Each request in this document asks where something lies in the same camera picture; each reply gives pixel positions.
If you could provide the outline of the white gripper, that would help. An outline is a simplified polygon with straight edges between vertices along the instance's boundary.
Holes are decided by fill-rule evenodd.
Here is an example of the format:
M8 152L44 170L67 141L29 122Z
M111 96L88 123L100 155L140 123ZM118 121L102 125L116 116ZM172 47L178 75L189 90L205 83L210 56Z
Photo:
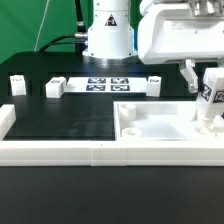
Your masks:
M197 19L186 10L149 12L138 26L138 54L144 64L181 60L179 70L188 90L197 93L194 60L224 56L224 19Z

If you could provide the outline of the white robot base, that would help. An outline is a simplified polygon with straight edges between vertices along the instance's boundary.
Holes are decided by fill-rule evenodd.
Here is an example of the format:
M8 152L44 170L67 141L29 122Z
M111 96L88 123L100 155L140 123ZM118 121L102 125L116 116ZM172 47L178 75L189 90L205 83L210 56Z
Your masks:
M93 0L93 23L82 52L85 62L122 65L138 61L130 6L131 0Z

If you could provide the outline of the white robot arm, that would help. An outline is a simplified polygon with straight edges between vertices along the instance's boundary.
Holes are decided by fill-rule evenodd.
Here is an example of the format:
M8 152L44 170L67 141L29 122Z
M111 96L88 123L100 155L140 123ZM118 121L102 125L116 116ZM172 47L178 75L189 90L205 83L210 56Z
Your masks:
M193 67L224 58L224 0L142 0L138 55L145 64L180 64L191 93Z

